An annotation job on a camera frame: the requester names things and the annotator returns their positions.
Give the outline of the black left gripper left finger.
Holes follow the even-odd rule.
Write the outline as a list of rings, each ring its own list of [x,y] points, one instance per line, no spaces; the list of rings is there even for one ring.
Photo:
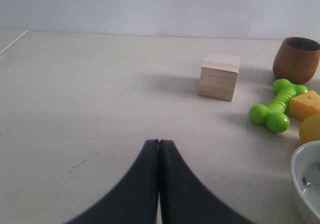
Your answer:
[[[159,141],[147,140],[121,180],[68,223],[156,223]]]

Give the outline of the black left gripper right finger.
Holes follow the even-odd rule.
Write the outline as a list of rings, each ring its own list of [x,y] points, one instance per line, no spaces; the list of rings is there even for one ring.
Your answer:
[[[173,141],[161,140],[159,148],[162,223],[252,223],[200,182]]]

